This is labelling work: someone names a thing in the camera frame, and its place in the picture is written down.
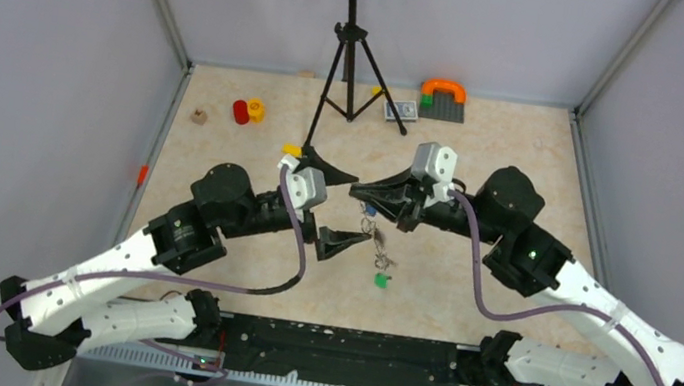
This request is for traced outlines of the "blue plastic key tag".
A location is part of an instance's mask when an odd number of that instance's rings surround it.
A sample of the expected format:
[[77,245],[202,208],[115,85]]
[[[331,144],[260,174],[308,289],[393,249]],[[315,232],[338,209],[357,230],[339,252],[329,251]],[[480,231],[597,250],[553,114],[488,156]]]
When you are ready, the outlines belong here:
[[375,209],[375,207],[370,205],[370,204],[366,203],[364,205],[364,208],[365,208],[365,213],[367,214],[367,216],[373,216],[374,217],[377,213],[377,210]]

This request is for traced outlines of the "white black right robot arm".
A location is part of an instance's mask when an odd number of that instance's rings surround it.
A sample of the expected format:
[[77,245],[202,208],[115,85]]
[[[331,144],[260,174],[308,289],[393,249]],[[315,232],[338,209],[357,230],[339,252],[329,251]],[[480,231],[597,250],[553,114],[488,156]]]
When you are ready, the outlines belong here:
[[533,303],[558,314],[598,349],[586,356],[502,331],[482,340],[465,366],[472,386],[684,386],[684,344],[654,329],[598,283],[535,218],[544,199],[520,169],[497,169],[476,193],[457,191],[454,157],[422,147],[404,172],[358,183],[351,196],[402,232],[429,225],[490,246],[476,253],[488,271]]

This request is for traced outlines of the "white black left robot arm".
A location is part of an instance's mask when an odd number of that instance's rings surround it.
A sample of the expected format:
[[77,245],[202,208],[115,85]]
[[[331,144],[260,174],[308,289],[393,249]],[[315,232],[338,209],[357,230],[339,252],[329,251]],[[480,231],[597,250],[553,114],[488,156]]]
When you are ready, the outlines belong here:
[[355,181],[311,147],[278,163],[279,185],[255,192],[247,170],[222,163],[190,186],[191,197],[107,251],[50,276],[7,277],[0,342],[25,370],[62,365],[102,346],[149,339],[210,346],[219,332],[216,285],[190,272],[222,258],[224,239],[291,231],[327,260],[363,241],[357,232],[317,226],[327,190]]

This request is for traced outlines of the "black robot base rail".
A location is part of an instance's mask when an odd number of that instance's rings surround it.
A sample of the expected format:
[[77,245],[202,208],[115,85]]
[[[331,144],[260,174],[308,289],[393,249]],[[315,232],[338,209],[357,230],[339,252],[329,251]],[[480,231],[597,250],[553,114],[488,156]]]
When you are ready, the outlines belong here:
[[233,372],[319,386],[541,386],[517,382],[471,345],[244,313],[173,342],[210,350]]

